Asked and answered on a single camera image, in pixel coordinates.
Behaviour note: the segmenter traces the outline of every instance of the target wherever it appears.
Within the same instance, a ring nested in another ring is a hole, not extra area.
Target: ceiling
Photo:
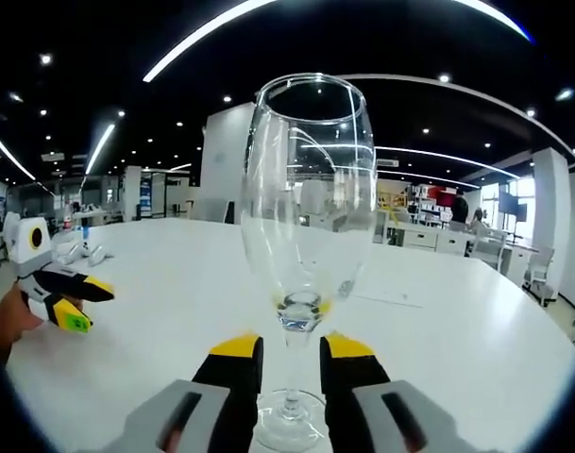
[[[449,73],[453,84],[523,111],[534,108],[535,119],[566,145],[524,114],[469,93],[411,81],[353,80],[368,102],[375,144],[489,165],[552,146],[575,162],[568,151],[575,148],[575,93],[555,100],[563,88],[575,91],[575,4],[568,0],[557,8],[492,3],[533,42],[453,0],[278,0],[215,30],[143,82],[174,45],[243,1],[141,0],[128,7],[117,0],[0,2],[0,140],[34,177],[53,181],[58,171],[82,176],[108,124],[115,123],[92,175],[120,174],[128,164],[191,163],[198,185],[207,117],[254,101],[275,77],[324,72],[435,80]],[[50,64],[42,65],[42,54],[51,56]],[[42,161],[50,152],[64,159]],[[380,150],[378,157],[398,159],[397,171],[454,181],[479,170],[402,151]],[[520,176],[532,170],[527,160],[508,169]],[[490,172],[466,181],[507,178]],[[31,182],[2,157],[0,180],[6,179]]]

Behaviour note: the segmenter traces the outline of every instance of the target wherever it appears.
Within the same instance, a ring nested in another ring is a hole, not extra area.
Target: office desk
[[[262,390],[285,386],[279,322],[250,274],[240,228],[145,220],[92,228],[91,242],[116,258],[78,266],[112,282],[116,299],[85,303],[90,334],[46,324],[8,362],[18,395],[60,451],[106,445],[138,405],[191,378],[213,345],[249,328],[265,341]],[[371,346],[391,379],[410,381],[483,450],[518,451],[575,370],[565,334],[478,260],[373,245],[354,295],[317,333],[334,328]],[[317,345],[301,385],[319,394]],[[264,450],[254,442],[250,451]]]

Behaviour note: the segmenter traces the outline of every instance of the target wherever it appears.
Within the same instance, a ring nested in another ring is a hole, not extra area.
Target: curved led light strip
[[[401,153],[423,154],[425,156],[434,156],[436,158],[457,160],[459,162],[469,163],[470,165],[476,165],[478,167],[482,167],[482,168],[485,168],[487,170],[491,170],[493,172],[503,173],[504,175],[511,176],[515,179],[520,179],[520,176],[514,175],[513,173],[506,172],[505,170],[501,170],[500,168],[493,167],[491,165],[486,165],[485,163],[476,162],[475,160],[457,158],[455,156],[450,156],[449,154],[432,153],[432,151],[421,151],[420,149],[395,148],[393,146],[376,146],[375,149],[385,149],[387,151],[398,151]]]
[[[86,168],[86,176],[90,174],[90,171],[92,170],[94,163],[98,159],[98,155],[100,154],[100,151],[102,151],[103,146],[105,145],[105,143],[109,139],[110,134],[114,129],[115,129],[115,124],[108,125],[107,130],[105,130],[105,133],[102,134],[102,137],[98,141],[98,144],[96,145],[96,148],[94,149],[94,153],[92,154],[92,157],[90,158],[90,162],[88,163],[88,167]]]
[[[525,32],[518,24],[516,24],[512,19],[507,17],[498,9],[491,7],[490,5],[481,2],[480,0],[453,0],[457,3],[461,3],[462,5],[466,5],[467,7],[474,8],[476,11],[482,12],[487,16],[492,17],[493,19],[501,22],[505,26],[510,27],[514,30],[518,35],[522,36],[528,42],[533,42],[531,36]]]
[[[568,151],[568,153],[570,153],[570,155],[572,155],[572,157],[575,159],[575,153],[572,151],[572,148],[570,148],[570,146],[568,146],[564,142],[564,140],[562,140],[560,137],[558,137],[551,129],[549,129],[543,123],[536,121],[534,118],[531,118],[529,115],[527,115],[526,112],[515,108],[511,104],[503,102],[503,101],[497,99],[496,97],[489,96],[488,94],[485,94],[483,92],[477,92],[476,90],[472,90],[472,89],[467,88],[467,87],[462,87],[460,85],[455,85],[453,83],[444,83],[444,82],[441,82],[439,80],[434,80],[434,79],[425,78],[425,77],[415,77],[413,75],[349,74],[349,75],[339,75],[338,77],[341,77],[345,80],[400,80],[403,82],[425,83],[426,85],[434,85],[436,87],[448,88],[448,89],[454,90],[456,92],[464,92],[466,94],[471,94],[472,96],[480,97],[480,99],[484,99],[485,101],[492,102],[493,104],[497,104],[498,106],[503,107],[504,109],[508,109],[509,111],[515,113],[516,115],[524,118],[529,123],[532,123],[533,125],[539,127],[545,133],[550,135],[555,141],[557,141],[559,144],[561,144],[562,147],[566,151]],[[575,163],[570,165],[568,168],[573,168],[573,167],[575,167]]]
[[[452,179],[444,179],[443,177],[418,175],[415,173],[392,172],[390,170],[378,170],[378,173],[389,173],[390,175],[421,177],[421,178],[427,179],[429,181],[436,180],[436,181],[449,182],[451,184],[455,184],[455,186],[457,186],[457,185],[467,186],[467,187],[471,187],[472,189],[479,189],[480,188],[480,186],[475,186],[474,184],[467,184],[466,182],[461,182],[461,181],[453,181]]]
[[[188,50],[190,47],[201,41],[203,38],[208,36],[210,33],[220,28],[222,25],[238,19],[239,17],[253,11],[254,9],[261,8],[269,3],[273,3],[279,0],[247,0],[234,8],[231,8],[214,19],[210,20],[203,26],[201,26],[197,31],[191,33],[189,36],[184,38],[181,43],[170,50],[165,57],[160,59],[153,69],[151,69],[143,78],[143,81],[148,83],[152,81],[156,76],[160,74],[172,61],[177,59],[183,52]],[[467,7],[473,8],[478,12],[486,14],[493,19],[501,22],[505,26],[508,26],[520,36],[529,42],[533,42],[531,37],[526,33],[519,25],[517,25],[512,19],[507,17],[498,9],[491,7],[490,5],[481,2],[480,0],[454,0],[457,3],[466,5]]]
[[[264,5],[268,5],[269,3],[273,3],[275,1],[277,0],[248,0],[243,2],[241,5],[237,5],[236,7],[223,12],[216,18],[201,26],[195,33],[187,36],[180,44],[170,50],[169,53],[163,57],[155,66],[153,66],[153,69],[151,69],[148,74],[144,76],[143,81],[148,83],[153,80],[156,76],[159,75],[161,71],[165,69],[167,65],[179,57],[182,52],[186,51],[189,47],[192,47],[197,42],[201,41],[203,38],[208,36],[214,30],[220,28],[222,25],[226,25],[230,21],[234,21],[238,17],[241,17],[244,14],[253,11],[254,9],[263,7]]]
[[[2,141],[0,140],[0,150],[6,155],[6,157],[8,159],[10,159],[10,161],[16,165],[16,167],[21,170],[25,175],[27,175],[32,181],[35,181],[35,177],[33,175],[31,175],[27,169],[21,165],[21,162],[19,162],[14,156],[12,156],[12,153],[10,153],[8,151],[8,149],[6,148],[6,146],[2,143]]]

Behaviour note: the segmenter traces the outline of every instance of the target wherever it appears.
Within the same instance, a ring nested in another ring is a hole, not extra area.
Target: monitor
[[[499,191],[499,212],[517,215],[517,196],[505,191]]]

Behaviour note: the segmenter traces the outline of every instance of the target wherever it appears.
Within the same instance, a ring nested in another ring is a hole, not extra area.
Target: white pillar
[[[241,179],[253,110],[254,105],[247,103],[220,111],[206,125],[197,198],[234,201],[235,223],[240,218]]]
[[[124,222],[131,222],[136,217],[136,206],[140,204],[141,167],[128,165],[124,174],[124,192],[122,212]]]
[[[553,248],[548,284],[555,294],[567,261],[570,231],[570,179],[564,156],[547,148],[533,154],[536,214],[533,244]]]

